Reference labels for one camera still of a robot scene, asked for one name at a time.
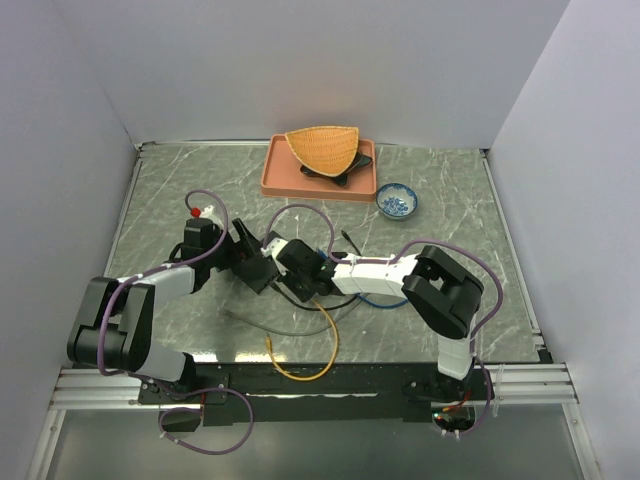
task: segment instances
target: woven basket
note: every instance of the woven basket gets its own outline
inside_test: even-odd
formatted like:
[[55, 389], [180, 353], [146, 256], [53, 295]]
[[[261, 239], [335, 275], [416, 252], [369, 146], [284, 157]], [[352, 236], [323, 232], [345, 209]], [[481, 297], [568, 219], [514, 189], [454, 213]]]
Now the woven basket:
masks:
[[310, 127], [285, 134], [296, 158], [314, 172], [337, 177], [358, 151], [358, 127]]

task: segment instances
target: gray marble surface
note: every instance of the gray marble surface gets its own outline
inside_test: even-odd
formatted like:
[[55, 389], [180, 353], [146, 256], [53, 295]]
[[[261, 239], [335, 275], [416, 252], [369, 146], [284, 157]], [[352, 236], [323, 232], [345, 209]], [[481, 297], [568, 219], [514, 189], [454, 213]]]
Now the gray marble surface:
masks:
[[[206, 144], [145, 145], [142, 166], [124, 225], [117, 242], [110, 275], [125, 276], [158, 265], [181, 240], [188, 218], [183, 198], [195, 188], [218, 193], [230, 218], [241, 217], [258, 237], [284, 198], [260, 194], [260, 177], [267, 147]], [[389, 255], [407, 241], [421, 237], [447, 240], [481, 256], [503, 282], [502, 310], [479, 333], [478, 349], [485, 361], [538, 361], [505, 230], [477, 150], [436, 150], [401, 146], [377, 148], [378, 185], [403, 182], [419, 197], [419, 210], [405, 222], [384, 218], [375, 204], [309, 200], [336, 225], [345, 229], [366, 254]], [[194, 197], [199, 206], [211, 202]], [[274, 227], [285, 238], [300, 237], [312, 246], [325, 247], [326, 225], [308, 210], [291, 209]], [[341, 238], [335, 248], [349, 251]], [[480, 314], [491, 309], [496, 291], [483, 270], [452, 254], [485, 284]], [[380, 303], [395, 299], [371, 296]], [[339, 298], [322, 299], [325, 305]], [[153, 336], [161, 343], [197, 355], [201, 361], [269, 361], [264, 332], [220, 309], [275, 328], [303, 332], [325, 324], [322, 314], [296, 310], [271, 289], [260, 296], [230, 272], [214, 273], [195, 295], [183, 297], [156, 314]], [[342, 362], [435, 361], [436, 335], [411, 306], [377, 310], [361, 304], [341, 323]], [[272, 335], [276, 357], [282, 361], [326, 362], [332, 336]]]

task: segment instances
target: white wall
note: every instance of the white wall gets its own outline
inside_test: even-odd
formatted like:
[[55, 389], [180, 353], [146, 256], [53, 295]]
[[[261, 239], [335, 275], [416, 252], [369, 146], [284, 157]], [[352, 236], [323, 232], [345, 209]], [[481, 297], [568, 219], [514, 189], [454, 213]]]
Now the white wall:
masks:
[[54, 0], [133, 140], [489, 147], [567, 0]]
[[0, 8], [0, 469], [23, 478], [134, 149], [49, 0]]
[[607, 479], [640, 477], [640, 3], [572, 0], [491, 150]]

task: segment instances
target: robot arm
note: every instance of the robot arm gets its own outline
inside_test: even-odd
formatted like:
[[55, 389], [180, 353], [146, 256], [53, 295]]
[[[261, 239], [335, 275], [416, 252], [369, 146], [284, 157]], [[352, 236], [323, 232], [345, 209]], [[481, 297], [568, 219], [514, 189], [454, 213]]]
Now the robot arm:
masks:
[[[180, 260], [208, 251], [222, 235], [220, 221], [207, 208], [189, 219]], [[438, 334], [438, 370], [459, 381], [470, 375], [473, 364], [469, 333], [480, 305], [482, 283], [437, 247], [395, 264], [338, 264], [312, 250], [299, 239], [284, 240], [269, 234], [261, 250], [258, 241], [236, 219], [239, 235], [227, 235], [212, 255], [188, 266], [168, 268], [130, 285], [118, 298], [105, 339], [105, 365], [177, 382], [188, 388], [195, 380], [191, 355], [167, 349], [151, 340], [153, 312], [167, 302], [195, 293], [210, 278], [211, 270], [231, 269], [247, 286], [260, 293], [276, 279], [301, 301], [316, 294], [381, 293], [409, 299], [427, 325]], [[334, 253], [346, 260], [353, 255]], [[95, 278], [86, 290], [67, 344], [69, 358], [95, 365], [100, 324], [110, 296], [122, 279]]]
[[438, 334], [440, 373], [457, 380], [469, 373], [473, 364], [470, 331], [484, 287], [441, 249], [427, 246], [395, 264], [357, 263], [366, 257], [352, 254], [343, 256], [349, 264], [337, 264], [301, 240], [277, 238], [262, 253], [274, 258], [283, 283], [302, 301], [315, 293], [379, 293], [407, 298]]

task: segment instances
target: blue and white bowl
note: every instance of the blue and white bowl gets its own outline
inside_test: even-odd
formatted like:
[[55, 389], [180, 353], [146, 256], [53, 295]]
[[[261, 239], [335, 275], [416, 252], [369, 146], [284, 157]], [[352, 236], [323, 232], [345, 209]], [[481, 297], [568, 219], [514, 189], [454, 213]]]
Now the blue and white bowl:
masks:
[[378, 189], [376, 204], [385, 217], [405, 220], [418, 208], [418, 196], [402, 183], [387, 183]]

